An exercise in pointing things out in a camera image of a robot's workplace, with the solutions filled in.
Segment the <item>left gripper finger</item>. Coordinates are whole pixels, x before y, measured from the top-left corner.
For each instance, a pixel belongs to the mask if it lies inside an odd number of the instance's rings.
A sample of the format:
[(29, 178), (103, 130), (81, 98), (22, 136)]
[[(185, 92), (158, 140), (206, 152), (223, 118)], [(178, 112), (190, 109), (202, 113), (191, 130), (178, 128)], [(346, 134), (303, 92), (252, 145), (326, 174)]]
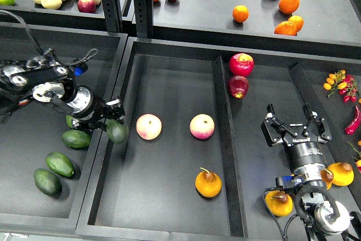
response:
[(104, 116), (106, 119), (115, 120), (120, 124), (125, 123), (125, 110), (120, 98), (105, 103)]
[(71, 120), (71, 128), (75, 130), (80, 130), (83, 132), (90, 133), (94, 130), (102, 130), (106, 131), (107, 127), (106, 124), (101, 121), (95, 121), (95, 122), (82, 122), (78, 119), (72, 118)]

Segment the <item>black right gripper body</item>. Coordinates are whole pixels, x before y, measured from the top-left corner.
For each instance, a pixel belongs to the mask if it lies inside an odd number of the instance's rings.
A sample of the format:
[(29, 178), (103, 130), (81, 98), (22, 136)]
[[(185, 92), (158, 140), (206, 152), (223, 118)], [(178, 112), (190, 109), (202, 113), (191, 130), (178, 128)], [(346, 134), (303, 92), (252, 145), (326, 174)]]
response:
[(279, 135), (266, 117), (261, 124), (261, 130), (267, 145), (273, 147), (280, 144), (284, 147), (290, 169), (306, 169), (312, 165), (319, 169), (326, 167), (322, 145), (328, 143), (332, 136), (325, 118), (318, 116), (321, 126), (320, 136), (311, 133), (310, 136), (304, 137), (302, 131), (305, 124), (285, 123), (298, 133), (298, 136), (293, 137), (290, 134)]

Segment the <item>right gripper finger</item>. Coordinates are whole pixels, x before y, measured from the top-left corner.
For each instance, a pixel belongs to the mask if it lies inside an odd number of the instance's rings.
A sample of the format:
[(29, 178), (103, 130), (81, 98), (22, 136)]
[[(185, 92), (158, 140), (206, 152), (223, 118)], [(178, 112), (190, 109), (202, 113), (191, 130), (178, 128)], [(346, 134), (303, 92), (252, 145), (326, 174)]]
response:
[(267, 120), (270, 122), (273, 129), (281, 136), (285, 134), (290, 134), (293, 137), (298, 136), (298, 133), (293, 130), (289, 125), (286, 125), (284, 122), (280, 121), (275, 114), (274, 107), (272, 104), (267, 106)]
[(303, 126), (302, 135), (305, 137), (314, 133), (316, 136), (320, 136), (321, 126), (318, 114), (311, 109), (309, 103), (304, 104), (303, 112), (307, 119), (307, 123)]

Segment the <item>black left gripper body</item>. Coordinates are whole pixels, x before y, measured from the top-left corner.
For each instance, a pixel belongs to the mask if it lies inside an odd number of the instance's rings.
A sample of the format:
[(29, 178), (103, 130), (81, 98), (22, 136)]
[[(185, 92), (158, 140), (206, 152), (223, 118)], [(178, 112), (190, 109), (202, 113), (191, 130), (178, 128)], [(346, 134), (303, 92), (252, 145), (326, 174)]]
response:
[(78, 87), (67, 105), (72, 108), (71, 115), (82, 122), (96, 122), (112, 117), (111, 107), (87, 87)]

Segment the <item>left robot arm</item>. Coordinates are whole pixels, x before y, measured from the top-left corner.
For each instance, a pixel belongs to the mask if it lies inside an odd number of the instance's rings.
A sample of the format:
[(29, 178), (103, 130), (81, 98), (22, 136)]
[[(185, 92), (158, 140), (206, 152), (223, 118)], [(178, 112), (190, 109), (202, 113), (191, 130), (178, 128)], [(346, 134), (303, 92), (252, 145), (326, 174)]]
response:
[(39, 45), (23, 18), (6, 10), (1, 10), (1, 14), (21, 24), (39, 53), (29, 60), (1, 61), (2, 116), (11, 115), (36, 100), (72, 116), (72, 129), (105, 131), (104, 119), (124, 123), (125, 110), (120, 98), (105, 102), (87, 86), (76, 84), (76, 77), (86, 72), (87, 61), (98, 49), (93, 48), (83, 58), (72, 62), (60, 62), (52, 48), (44, 50)]

